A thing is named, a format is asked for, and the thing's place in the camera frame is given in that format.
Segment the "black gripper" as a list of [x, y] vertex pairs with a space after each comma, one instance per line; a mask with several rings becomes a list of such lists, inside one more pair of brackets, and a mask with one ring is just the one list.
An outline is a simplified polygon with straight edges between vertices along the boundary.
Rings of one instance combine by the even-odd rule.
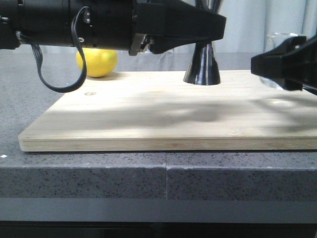
[[71, 0], [69, 38], [74, 47], [125, 50], [131, 56], [149, 49], [210, 43], [224, 36], [226, 17], [201, 2], [151, 0]]

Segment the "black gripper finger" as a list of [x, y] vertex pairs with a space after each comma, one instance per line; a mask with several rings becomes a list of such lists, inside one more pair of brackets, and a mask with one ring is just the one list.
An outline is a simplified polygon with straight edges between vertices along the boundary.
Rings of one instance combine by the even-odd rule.
[[296, 36], [251, 58], [251, 73], [288, 91], [317, 89], [317, 37]]

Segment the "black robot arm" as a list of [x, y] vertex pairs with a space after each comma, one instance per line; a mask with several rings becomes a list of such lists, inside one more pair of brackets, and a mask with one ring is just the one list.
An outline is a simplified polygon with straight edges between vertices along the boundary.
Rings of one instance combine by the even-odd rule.
[[24, 40], [72, 47], [71, 21], [83, 9], [77, 34], [85, 48], [128, 51], [148, 48], [161, 54], [173, 48], [223, 38], [226, 18], [201, 4], [181, 0], [3, 0], [0, 47], [15, 49]]

